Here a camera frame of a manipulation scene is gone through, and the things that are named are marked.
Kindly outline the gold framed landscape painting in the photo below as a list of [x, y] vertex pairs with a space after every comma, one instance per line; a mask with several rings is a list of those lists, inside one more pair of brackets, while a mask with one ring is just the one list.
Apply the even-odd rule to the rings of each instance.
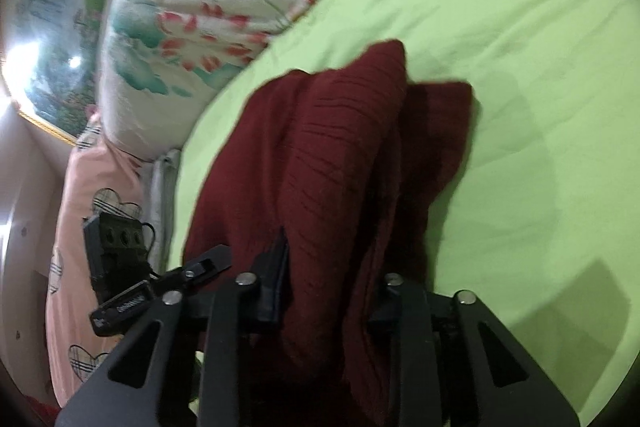
[[1, 0], [1, 79], [18, 113], [66, 142], [96, 104], [111, 0]]

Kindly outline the light green bed sheet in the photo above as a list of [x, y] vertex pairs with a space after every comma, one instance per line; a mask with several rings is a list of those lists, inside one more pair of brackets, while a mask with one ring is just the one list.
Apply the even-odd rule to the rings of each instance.
[[318, 0], [234, 78], [183, 151], [169, 260], [246, 99], [399, 39], [477, 114], [433, 206], [436, 291], [475, 291], [591, 423], [639, 353], [639, 0]]

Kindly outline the floral white quilt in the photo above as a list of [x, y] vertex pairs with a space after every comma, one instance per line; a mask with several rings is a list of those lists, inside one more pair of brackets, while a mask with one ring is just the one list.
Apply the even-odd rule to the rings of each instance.
[[113, 143], [153, 159], [317, 0], [112, 0], [99, 109]]

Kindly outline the dark red knit sweater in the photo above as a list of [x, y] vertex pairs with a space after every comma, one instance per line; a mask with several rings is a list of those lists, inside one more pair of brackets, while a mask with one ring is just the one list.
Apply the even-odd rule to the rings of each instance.
[[381, 426], [390, 363], [370, 317], [385, 274], [423, 282], [432, 202], [456, 175], [473, 91], [412, 83], [397, 40], [341, 69], [259, 88], [198, 195], [183, 258], [219, 244], [232, 272], [290, 248], [292, 305], [255, 403], [288, 425]]

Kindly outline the pink heart pattern pillow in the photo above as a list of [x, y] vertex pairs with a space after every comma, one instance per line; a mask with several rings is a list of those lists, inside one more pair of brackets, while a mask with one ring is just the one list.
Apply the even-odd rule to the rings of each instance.
[[108, 141], [94, 114], [68, 160], [49, 271], [46, 333], [55, 399], [62, 407], [119, 342], [92, 314], [117, 293], [124, 254], [142, 239], [119, 240], [142, 215], [140, 162]]

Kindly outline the grey folded towel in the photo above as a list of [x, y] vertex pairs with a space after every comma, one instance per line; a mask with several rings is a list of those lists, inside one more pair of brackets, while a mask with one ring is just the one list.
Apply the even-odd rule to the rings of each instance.
[[170, 150], [153, 162], [147, 162], [140, 170], [142, 221], [152, 225], [155, 231], [148, 260], [152, 270], [158, 274], [164, 274], [168, 267], [180, 159], [181, 150]]

